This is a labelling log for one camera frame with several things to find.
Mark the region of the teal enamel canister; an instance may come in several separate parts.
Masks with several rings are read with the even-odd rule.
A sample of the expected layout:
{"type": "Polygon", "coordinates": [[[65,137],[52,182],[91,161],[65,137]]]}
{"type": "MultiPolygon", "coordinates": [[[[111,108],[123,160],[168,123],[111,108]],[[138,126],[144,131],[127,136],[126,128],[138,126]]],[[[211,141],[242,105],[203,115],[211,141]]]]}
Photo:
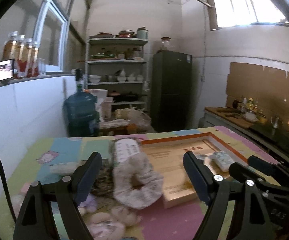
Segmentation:
{"type": "Polygon", "coordinates": [[[148,30],[145,27],[140,27],[139,29],[137,29],[136,37],[139,39],[147,40],[148,39],[148,30]]]}

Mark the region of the brown cardboard wall sheet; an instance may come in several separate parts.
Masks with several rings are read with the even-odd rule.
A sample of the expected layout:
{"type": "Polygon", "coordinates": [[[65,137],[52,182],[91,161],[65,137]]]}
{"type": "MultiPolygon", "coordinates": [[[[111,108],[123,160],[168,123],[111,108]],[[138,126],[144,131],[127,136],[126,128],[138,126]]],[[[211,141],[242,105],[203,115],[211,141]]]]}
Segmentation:
{"type": "Polygon", "coordinates": [[[289,128],[289,72],[248,63],[230,63],[226,105],[241,96],[257,101],[268,120],[279,116],[289,128]]]}

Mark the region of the white tissue packet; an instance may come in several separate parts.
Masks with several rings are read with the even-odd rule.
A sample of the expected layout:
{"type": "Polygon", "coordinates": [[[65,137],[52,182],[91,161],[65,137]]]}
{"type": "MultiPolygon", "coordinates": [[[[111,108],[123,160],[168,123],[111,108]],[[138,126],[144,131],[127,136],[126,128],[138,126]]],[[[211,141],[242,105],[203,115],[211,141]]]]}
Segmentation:
{"type": "Polygon", "coordinates": [[[222,172],[228,172],[229,167],[235,163],[234,159],[224,151],[213,152],[207,156],[222,172]]]}

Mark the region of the black refrigerator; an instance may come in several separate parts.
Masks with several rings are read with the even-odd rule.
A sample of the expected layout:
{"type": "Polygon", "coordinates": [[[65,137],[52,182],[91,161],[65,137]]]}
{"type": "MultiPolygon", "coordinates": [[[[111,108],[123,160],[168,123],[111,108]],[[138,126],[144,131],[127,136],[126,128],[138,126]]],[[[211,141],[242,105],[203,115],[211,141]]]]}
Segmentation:
{"type": "Polygon", "coordinates": [[[156,132],[186,128],[192,88],[192,56],[162,50],[153,56],[150,117],[156,132]]]}

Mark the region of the plastic bag of vegetables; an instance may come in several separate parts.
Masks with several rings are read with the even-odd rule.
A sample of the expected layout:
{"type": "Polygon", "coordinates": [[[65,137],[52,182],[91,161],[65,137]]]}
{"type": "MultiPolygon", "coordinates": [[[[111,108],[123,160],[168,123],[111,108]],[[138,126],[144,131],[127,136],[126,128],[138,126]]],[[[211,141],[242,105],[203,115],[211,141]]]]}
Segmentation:
{"type": "Polygon", "coordinates": [[[151,129],[151,118],[143,111],[132,108],[117,109],[115,118],[129,121],[138,132],[147,132],[151,129]]]}

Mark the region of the blue water jug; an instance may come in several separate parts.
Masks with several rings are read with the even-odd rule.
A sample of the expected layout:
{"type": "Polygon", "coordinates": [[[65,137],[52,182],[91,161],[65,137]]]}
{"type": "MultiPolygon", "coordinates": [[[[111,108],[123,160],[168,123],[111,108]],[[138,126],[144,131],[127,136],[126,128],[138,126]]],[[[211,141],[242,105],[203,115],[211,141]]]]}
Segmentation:
{"type": "Polygon", "coordinates": [[[63,104],[63,116],[69,137],[95,137],[100,131],[100,114],[96,111],[97,97],[85,92],[82,71],[76,69],[77,92],[63,104]]]}

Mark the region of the grey metal shelf rack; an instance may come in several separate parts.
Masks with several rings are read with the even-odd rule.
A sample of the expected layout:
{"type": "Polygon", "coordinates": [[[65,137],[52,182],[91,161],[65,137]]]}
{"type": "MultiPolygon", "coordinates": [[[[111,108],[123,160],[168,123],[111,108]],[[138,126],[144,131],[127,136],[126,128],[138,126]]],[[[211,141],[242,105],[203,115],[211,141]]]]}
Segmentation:
{"type": "Polygon", "coordinates": [[[106,89],[114,109],[148,106],[149,41],[127,35],[87,38],[85,88],[106,89]]]}

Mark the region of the white bear purple dress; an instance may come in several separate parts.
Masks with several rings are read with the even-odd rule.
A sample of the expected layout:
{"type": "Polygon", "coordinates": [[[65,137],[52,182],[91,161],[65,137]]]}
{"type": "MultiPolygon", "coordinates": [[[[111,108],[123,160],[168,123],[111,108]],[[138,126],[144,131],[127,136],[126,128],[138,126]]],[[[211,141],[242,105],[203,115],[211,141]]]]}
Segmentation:
{"type": "Polygon", "coordinates": [[[123,239],[127,228],[138,225],[142,219],[114,199],[92,194],[78,206],[78,211],[93,239],[123,239]]]}

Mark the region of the leopard print fabric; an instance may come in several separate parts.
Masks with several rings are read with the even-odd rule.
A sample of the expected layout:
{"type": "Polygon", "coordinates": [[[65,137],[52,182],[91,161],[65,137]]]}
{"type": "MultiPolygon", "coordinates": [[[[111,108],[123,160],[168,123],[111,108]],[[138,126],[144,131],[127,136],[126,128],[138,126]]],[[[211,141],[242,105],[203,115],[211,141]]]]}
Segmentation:
{"type": "Polygon", "coordinates": [[[90,193],[97,197],[113,198],[113,166],[108,159],[102,160],[102,167],[90,193]]]}

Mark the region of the colourful cartoon play mat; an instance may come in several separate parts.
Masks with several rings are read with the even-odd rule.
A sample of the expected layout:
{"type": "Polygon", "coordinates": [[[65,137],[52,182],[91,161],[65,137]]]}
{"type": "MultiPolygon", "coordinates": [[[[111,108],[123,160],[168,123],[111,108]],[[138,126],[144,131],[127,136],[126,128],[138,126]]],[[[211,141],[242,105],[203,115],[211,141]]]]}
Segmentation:
{"type": "Polygon", "coordinates": [[[57,183],[98,152],[102,161],[90,207],[79,202],[95,239],[193,239],[207,205],[183,166],[186,152],[200,158],[213,175],[229,179],[228,163],[247,165],[250,156],[272,156],[223,126],[115,137],[55,138],[36,142],[8,179],[16,212],[31,183],[57,183]]]}

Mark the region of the pack of tea bottles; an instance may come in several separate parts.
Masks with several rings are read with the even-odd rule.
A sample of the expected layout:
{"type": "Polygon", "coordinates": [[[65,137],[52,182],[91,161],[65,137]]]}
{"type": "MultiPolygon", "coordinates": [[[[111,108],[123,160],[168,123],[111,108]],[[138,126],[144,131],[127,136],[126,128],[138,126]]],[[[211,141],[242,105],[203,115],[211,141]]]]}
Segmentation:
{"type": "Polygon", "coordinates": [[[9,33],[2,50],[2,60],[13,61],[13,77],[22,79],[39,75],[38,43],[17,31],[9,33]]]}

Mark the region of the aluminium sliding window frame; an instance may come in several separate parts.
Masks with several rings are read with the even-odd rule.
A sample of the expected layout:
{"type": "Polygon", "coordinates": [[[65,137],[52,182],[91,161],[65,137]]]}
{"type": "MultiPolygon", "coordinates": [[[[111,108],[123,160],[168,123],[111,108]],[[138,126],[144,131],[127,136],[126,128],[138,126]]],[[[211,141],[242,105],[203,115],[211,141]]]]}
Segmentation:
{"type": "Polygon", "coordinates": [[[48,73],[64,72],[69,17],[57,0],[42,0],[33,31],[38,57],[44,60],[48,73]]]}

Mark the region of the glass jar on fridge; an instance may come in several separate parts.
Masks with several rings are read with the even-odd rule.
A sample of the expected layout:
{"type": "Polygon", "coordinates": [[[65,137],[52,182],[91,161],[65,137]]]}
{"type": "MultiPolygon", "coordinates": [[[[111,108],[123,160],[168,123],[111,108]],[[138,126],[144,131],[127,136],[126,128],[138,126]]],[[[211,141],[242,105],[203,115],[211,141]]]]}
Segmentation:
{"type": "Polygon", "coordinates": [[[166,36],[162,37],[161,38],[161,50],[169,50],[170,41],[171,41],[170,37],[166,37],[166,36]]]}

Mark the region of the kitchen counter with cutting board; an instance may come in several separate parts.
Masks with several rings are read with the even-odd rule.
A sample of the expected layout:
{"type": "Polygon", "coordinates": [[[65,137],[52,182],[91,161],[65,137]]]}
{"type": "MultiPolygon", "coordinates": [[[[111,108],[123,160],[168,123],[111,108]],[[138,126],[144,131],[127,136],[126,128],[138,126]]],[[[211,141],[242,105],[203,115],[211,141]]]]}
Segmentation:
{"type": "Polygon", "coordinates": [[[224,126],[240,136],[252,141],[262,150],[289,168],[289,127],[278,124],[261,124],[247,120],[232,107],[205,107],[199,120],[199,127],[224,126]]]}

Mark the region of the white bowl on counter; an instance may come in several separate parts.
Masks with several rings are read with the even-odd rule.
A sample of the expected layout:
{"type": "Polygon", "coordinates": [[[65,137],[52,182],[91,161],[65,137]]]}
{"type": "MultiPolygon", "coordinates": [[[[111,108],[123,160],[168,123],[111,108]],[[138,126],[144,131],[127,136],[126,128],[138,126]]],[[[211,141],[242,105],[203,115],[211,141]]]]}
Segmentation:
{"type": "Polygon", "coordinates": [[[251,111],[246,111],[245,114],[243,115],[244,119],[246,119],[249,122],[257,122],[258,118],[255,113],[251,111]]]}

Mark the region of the group of condiment bottles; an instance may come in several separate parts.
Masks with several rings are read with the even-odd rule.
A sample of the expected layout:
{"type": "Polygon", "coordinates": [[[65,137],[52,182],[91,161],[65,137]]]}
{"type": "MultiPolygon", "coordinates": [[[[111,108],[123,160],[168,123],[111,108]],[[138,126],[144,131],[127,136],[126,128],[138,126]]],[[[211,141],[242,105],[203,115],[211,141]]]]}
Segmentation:
{"type": "Polygon", "coordinates": [[[253,100],[253,98],[246,98],[241,96],[239,100],[234,99],[234,101],[232,102],[232,107],[234,109],[237,109],[242,117],[246,111],[251,111],[255,113],[258,118],[258,121],[256,123],[266,124],[267,122],[265,114],[261,109],[259,109],[257,101],[253,100]]]}

